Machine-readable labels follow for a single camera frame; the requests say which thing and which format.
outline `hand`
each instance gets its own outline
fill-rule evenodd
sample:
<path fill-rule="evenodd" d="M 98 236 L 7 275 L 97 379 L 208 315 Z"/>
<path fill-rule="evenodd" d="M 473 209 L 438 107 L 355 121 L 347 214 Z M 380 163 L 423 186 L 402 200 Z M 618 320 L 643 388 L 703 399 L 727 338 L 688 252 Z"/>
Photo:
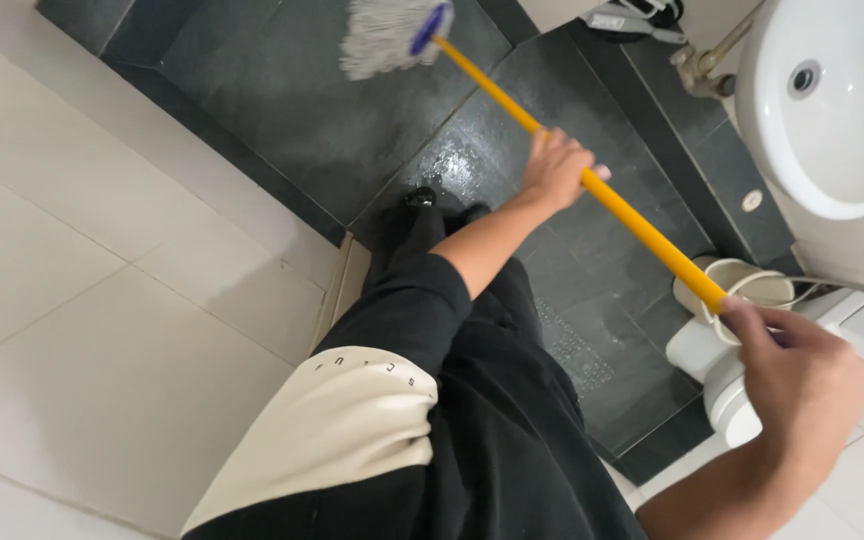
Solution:
<path fill-rule="evenodd" d="M 585 191 L 582 169 L 594 164 L 595 155 L 561 129 L 536 129 L 519 194 L 547 205 L 555 214 L 570 207 L 582 195 Z M 592 170 L 602 180 L 612 177 L 605 165 L 595 165 Z"/>
<path fill-rule="evenodd" d="M 726 298 L 720 316 L 742 342 L 745 389 L 765 447 L 818 487 L 864 408 L 864 360 L 799 313 Z"/>

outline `toilet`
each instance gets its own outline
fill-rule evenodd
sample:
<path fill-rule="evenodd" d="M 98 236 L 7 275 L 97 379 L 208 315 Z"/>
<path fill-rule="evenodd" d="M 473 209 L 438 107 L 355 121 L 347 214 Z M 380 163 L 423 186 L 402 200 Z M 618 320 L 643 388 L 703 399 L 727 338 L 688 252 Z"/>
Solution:
<path fill-rule="evenodd" d="M 864 359 L 864 292 L 839 289 L 821 298 L 803 301 L 794 311 L 836 336 L 845 338 Z M 669 340 L 669 362 L 702 383 L 705 414 L 729 448 L 752 440 L 762 423 L 745 393 L 745 368 L 739 348 L 726 344 L 701 317 L 685 324 Z"/>

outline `yellow mop handle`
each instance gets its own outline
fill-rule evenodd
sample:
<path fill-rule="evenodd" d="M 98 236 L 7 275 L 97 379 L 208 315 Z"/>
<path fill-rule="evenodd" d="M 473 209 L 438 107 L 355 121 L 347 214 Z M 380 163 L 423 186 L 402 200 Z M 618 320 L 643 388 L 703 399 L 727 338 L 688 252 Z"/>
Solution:
<path fill-rule="evenodd" d="M 462 68 L 469 77 L 475 80 L 488 95 L 502 106 L 512 118 L 518 121 L 530 134 L 541 126 L 531 114 L 513 101 L 508 94 L 502 91 L 495 82 L 489 79 L 481 69 L 476 67 L 468 58 L 456 50 L 445 38 L 433 35 L 432 41 Z M 619 197 L 616 190 L 609 187 L 592 170 L 582 170 L 582 185 L 591 192 L 605 207 L 612 212 L 626 227 L 629 228 L 643 244 L 672 271 L 686 287 L 691 289 L 712 313 L 719 312 L 719 301 L 726 296 L 715 281 L 711 280 L 705 272 L 699 269 L 679 248 L 675 247 L 668 238 L 663 236 L 651 223 L 645 220 L 634 208 Z"/>

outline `faucet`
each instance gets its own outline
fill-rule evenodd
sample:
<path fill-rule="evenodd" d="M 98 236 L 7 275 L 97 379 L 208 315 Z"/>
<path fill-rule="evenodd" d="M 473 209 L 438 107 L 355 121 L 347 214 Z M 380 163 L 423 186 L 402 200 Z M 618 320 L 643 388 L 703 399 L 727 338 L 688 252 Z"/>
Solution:
<path fill-rule="evenodd" d="M 735 73 L 725 73 L 712 78 L 709 77 L 709 74 L 736 46 L 736 43 L 749 33 L 755 15 L 764 3 L 765 0 L 762 0 L 753 7 L 749 14 L 745 15 L 745 18 L 713 49 L 699 51 L 695 45 L 689 43 L 669 57 L 669 63 L 676 67 L 678 78 L 681 79 L 681 85 L 686 92 L 696 97 L 715 99 L 726 99 L 736 93 Z"/>

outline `white sink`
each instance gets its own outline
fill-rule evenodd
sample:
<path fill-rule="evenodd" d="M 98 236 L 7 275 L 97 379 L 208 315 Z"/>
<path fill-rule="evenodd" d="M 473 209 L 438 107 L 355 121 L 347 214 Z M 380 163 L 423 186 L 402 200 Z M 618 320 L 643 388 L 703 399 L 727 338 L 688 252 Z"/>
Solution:
<path fill-rule="evenodd" d="M 768 0 L 737 82 L 762 172 L 812 214 L 864 216 L 864 1 Z"/>

